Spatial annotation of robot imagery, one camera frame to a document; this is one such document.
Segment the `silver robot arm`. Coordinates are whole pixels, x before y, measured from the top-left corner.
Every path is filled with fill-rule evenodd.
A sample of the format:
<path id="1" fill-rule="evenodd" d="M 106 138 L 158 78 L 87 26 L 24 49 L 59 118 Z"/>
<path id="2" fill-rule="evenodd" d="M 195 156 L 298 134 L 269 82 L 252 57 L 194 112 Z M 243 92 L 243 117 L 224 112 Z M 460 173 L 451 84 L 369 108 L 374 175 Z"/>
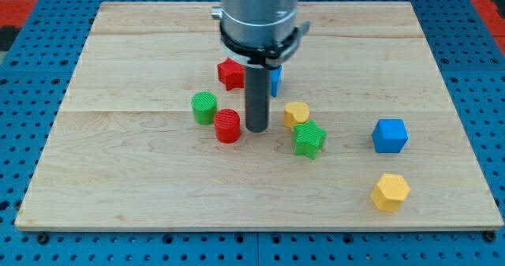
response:
<path id="1" fill-rule="evenodd" d="M 296 24 L 298 0 L 220 0 L 211 10 L 225 36 L 245 47 L 271 47 Z"/>

